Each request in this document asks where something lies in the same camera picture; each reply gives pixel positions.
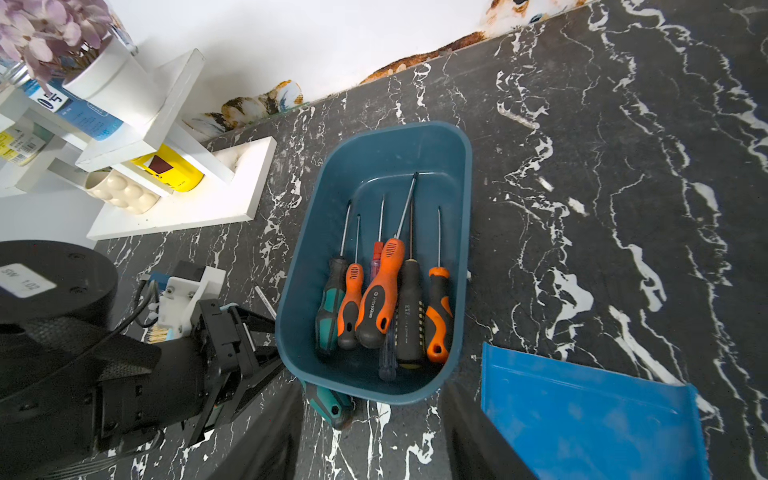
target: white flower pot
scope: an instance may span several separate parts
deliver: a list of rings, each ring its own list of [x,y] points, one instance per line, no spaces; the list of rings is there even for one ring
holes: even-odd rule
[[[152,78],[114,37],[104,40],[96,60],[68,78],[64,88],[136,128],[149,123],[165,102]]]

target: jar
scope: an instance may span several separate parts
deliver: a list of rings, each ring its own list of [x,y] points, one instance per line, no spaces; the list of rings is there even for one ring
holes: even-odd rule
[[[203,172],[166,144],[155,153],[135,158],[131,163],[177,192],[188,192],[203,180]]]
[[[22,117],[12,127],[0,132],[0,157],[24,167],[38,156],[52,138],[53,133]]]

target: peeling wallpaper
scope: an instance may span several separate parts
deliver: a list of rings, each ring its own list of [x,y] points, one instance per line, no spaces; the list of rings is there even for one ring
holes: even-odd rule
[[[563,12],[580,7],[592,0],[492,0],[481,19],[478,31],[465,35],[437,50],[400,58],[368,77],[363,84],[399,73],[425,61],[468,47],[479,41],[508,33],[515,28],[541,22]],[[278,84],[270,92],[254,97],[237,97],[222,105],[221,112],[187,114],[184,123],[191,127],[198,140],[204,141],[234,128],[244,127],[270,115],[288,111],[305,100],[301,87],[292,80]]]

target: purple flowers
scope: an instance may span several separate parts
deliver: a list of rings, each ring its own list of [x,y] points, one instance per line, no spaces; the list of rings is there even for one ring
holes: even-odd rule
[[[87,68],[111,23],[104,0],[0,0],[0,55],[45,84]]]

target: blue plastic tray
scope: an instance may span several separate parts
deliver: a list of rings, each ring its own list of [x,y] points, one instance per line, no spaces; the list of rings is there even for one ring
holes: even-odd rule
[[[542,480],[709,478],[696,396],[483,346],[483,412]]]
[[[400,221],[413,172],[415,258],[422,286],[437,261],[437,207],[442,208],[442,262],[451,273],[455,315],[453,345],[447,363],[418,370],[398,369],[397,380],[379,379],[379,351],[358,346],[337,350],[320,361],[315,355],[315,315],[328,278],[328,260],[339,254],[346,205],[352,199],[346,257],[354,259],[357,214],[361,214],[358,261],[370,281],[369,264],[379,232],[379,207],[386,195],[383,240]],[[443,122],[426,122],[358,134],[344,141],[320,170],[296,245],[277,312],[280,357],[299,378],[364,399],[401,405],[430,396],[448,378],[461,354],[472,198],[472,148],[464,132]],[[401,240],[406,241],[408,228]]]

